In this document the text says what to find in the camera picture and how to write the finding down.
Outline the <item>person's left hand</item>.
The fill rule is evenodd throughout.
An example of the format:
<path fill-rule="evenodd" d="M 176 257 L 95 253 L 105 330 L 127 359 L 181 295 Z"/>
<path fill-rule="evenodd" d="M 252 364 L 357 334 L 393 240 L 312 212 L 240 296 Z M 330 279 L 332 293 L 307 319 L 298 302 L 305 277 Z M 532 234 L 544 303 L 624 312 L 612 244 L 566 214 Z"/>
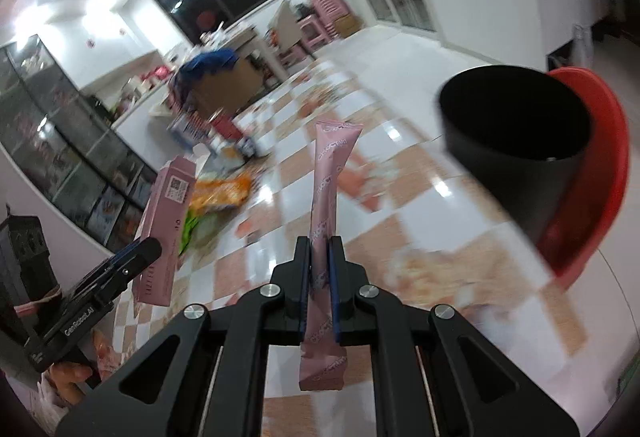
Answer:
<path fill-rule="evenodd" d="M 58 395 L 69 405 L 77 405 L 85 397 L 79 384 L 93 376 L 93 368 L 79 363 L 60 362 L 52 365 L 48 373 Z"/>

